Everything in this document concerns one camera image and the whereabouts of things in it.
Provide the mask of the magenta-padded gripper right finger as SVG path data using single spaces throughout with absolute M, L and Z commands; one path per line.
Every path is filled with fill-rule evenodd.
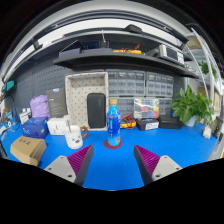
M 158 156 L 139 145 L 134 146 L 134 156 L 145 185 L 181 170 L 168 155 Z

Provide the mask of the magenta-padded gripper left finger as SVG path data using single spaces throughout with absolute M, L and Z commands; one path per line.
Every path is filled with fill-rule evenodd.
M 94 154 L 93 146 L 86 146 L 68 157 L 59 156 L 45 170 L 69 182 L 82 186 Z

